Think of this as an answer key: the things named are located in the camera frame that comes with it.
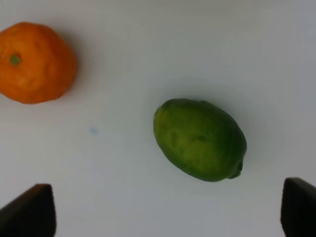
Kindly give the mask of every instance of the white table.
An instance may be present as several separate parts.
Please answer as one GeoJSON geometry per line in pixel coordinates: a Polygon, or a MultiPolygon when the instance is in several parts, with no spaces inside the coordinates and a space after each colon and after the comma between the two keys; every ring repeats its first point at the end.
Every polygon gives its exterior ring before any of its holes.
{"type": "Polygon", "coordinates": [[[316,184],[316,1],[1,0],[0,29],[47,24],[80,73],[63,98],[0,97],[0,206],[51,183],[58,237],[282,237],[284,179],[316,184]],[[242,175],[173,166],[152,119],[170,98],[231,114],[242,175]]]}

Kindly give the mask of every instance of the black object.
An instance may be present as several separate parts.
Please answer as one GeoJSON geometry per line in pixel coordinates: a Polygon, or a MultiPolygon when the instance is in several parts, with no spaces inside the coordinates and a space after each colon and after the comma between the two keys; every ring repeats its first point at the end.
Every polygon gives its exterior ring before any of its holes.
{"type": "MultiPolygon", "coordinates": [[[[300,178],[284,182],[281,223],[287,237],[316,237],[316,188],[300,178]]],[[[37,184],[0,210],[0,237],[53,237],[52,187],[37,184]]]]}
{"type": "Polygon", "coordinates": [[[316,237],[316,188],[300,178],[284,182],[281,223],[287,237],[316,237]]]}
{"type": "Polygon", "coordinates": [[[52,187],[37,184],[0,210],[0,237],[53,237],[56,214],[52,187]]]}

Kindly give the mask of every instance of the green lime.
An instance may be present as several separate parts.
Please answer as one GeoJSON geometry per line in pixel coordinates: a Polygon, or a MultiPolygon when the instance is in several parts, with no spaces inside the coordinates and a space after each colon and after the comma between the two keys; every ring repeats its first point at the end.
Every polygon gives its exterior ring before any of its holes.
{"type": "Polygon", "coordinates": [[[236,121],[205,101],[172,99],[154,117],[154,134],[176,167],[210,182],[240,175],[247,142],[236,121]]]}

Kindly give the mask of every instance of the white surface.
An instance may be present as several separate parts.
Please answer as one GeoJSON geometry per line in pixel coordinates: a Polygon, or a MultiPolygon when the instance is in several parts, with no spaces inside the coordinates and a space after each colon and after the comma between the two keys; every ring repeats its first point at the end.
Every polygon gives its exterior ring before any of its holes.
{"type": "Polygon", "coordinates": [[[1,0],[0,29],[19,21],[60,32],[81,70],[60,100],[0,97],[0,206],[47,182],[58,237],[284,236],[284,179],[316,184],[316,1],[1,0]],[[236,119],[239,178],[163,156],[152,118],[175,97],[236,119]]]}

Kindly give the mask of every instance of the stain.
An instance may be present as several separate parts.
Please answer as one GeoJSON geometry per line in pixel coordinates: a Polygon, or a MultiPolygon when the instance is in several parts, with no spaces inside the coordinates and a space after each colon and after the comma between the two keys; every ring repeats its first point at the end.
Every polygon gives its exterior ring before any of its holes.
{"type": "Polygon", "coordinates": [[[92,127],[92,128],[90,128],[90,133],[92,135],[98,135],[99,134],[99,130],[96,127],[92,127]]]}

